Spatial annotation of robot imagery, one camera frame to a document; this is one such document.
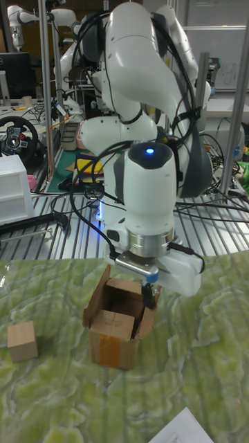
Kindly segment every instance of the blue led light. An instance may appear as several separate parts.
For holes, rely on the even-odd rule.
[[[103,203],[100,201],[100,206],[99,206],[99,211],[96,215],[96,219],[97,220],[103,220],[103,207],[102,207]]]
[[[152,155],[155,152],[155,150],[152,149],[152,147],[148,147],[148,149],[146,150],[146,154],[148,155]]]

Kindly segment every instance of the green marble-pattern mat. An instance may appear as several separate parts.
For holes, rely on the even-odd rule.
[[[125,372],[90,362],[82,326],[103,260],[0,262],[0,442],[148,443],[188,406],[215,443],[249,443],[249,251],[206,263]],[[12,364],[7,326],[28,320],[40,356]]]

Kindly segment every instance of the open cardboard box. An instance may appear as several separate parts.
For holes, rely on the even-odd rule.
[[[109,265],[83,313],[91,360],[104,366],[131,369],[139,342],[154,326],[156,307],[143,305],[137,282],[110,278]]]

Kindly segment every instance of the whiteboard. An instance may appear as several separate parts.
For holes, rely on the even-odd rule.
[[[211,58],[221,59],[221,68],[217,72],[215,82],[216,90],[234,91],[237,85],[246,27],[187,27],[185,32],[197,63],[199,63],[201,52],[209,52]]]

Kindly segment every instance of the computer monitor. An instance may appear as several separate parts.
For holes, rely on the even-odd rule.
[[[35,75],[29,53],[0,53],[0,71],[6,72],[10,98],[36,98]]]

